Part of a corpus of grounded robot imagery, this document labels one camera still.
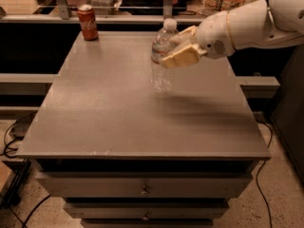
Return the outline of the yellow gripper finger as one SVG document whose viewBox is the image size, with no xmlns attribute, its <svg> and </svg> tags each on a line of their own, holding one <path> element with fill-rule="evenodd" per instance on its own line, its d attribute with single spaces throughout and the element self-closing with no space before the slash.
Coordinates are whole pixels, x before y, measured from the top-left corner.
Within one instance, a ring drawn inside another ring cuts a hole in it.
<svg viewBox="0 0 304 228">
<path fill-rule="evenodd" d="M 174 35 L 170 41 L 181 45 L 181 44 L 195 44 L 197 42 L 196 39 L 197 27 L 191 26 L 189 28 L 184 29 L 179 32 L 177 35 Z"/>
<path fill-rule="evenodd" d="M 167 68 L 191 66 L 196 64 L 206 53 L 207 50 L 200 48 L 198 44 L 187 45 L 161 58 L 161 65 Z"/>
</svg>

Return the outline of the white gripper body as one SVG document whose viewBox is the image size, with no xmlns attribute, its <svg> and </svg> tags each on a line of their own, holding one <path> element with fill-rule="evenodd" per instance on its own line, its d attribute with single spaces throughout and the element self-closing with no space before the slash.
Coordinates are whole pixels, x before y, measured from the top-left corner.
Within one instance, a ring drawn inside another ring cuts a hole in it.
<svg viewBox="0 0 304 228">
<path fill-rule="evenodd" d="M 236 49 L 230 29 L 228 11 L 222 11 L 205 18 L 197 28 L 196 39 L 206 50 L 205 56 L 212 59 L 231 56 Z"/>
</svg>

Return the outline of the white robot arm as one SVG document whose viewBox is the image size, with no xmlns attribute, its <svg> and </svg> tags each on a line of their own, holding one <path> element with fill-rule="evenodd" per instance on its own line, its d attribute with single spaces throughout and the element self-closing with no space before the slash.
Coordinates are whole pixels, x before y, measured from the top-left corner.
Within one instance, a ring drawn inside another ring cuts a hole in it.
<svg viewBox="0 0 304 228">
<path fill-rule="evenodd" d="M 256 0 L 210 15 L 173 37 L 178 44 L 163 67 L 187 67 L 245 48 L 287 48 L 304 43 L 304 0 Z"/>
</svg>

